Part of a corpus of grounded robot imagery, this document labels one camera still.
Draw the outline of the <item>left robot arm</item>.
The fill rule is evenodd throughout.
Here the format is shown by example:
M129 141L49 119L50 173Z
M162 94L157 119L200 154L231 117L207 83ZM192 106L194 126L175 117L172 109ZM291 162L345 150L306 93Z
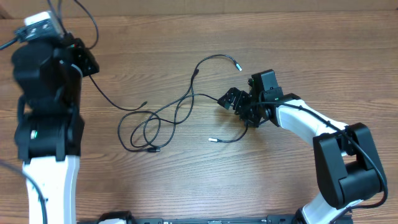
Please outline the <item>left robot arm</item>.
M81 81L99 66L81 39L37 40L11 58L23 94L17 106L17 156L30 223L76 223L76 181L85 122Z

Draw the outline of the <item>black cable silver plug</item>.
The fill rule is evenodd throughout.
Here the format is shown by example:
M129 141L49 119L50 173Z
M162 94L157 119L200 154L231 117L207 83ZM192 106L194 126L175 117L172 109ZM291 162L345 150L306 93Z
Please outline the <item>black cable silver plug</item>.
M201 68L204 66L210 66L212 65L213 67L218 67L221 65L221 68L230 66L233 68L233 70L242 72L243 68L239 64L239 62L232 56L228 54L214 54L214 55L209 55L203 59L201 59L196 65L195 68L193 69L193 73L190 78L188 90L186 91L186 94L188 93L193 93L193 86L194 86L194 80L196 77L199 75L201 72Z

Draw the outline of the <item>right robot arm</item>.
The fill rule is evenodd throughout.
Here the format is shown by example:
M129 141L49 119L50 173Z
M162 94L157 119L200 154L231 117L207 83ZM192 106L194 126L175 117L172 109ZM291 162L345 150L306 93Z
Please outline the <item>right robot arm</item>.
M233 109L246 128L270 121L293 132L313 147L315 158L318 195L293 215L269 215L268 223L352 223L353 210L386 202L386 175L366 125L335 121L284 94L273 70L253 74L248 84L248 92L230 88L218 104Z

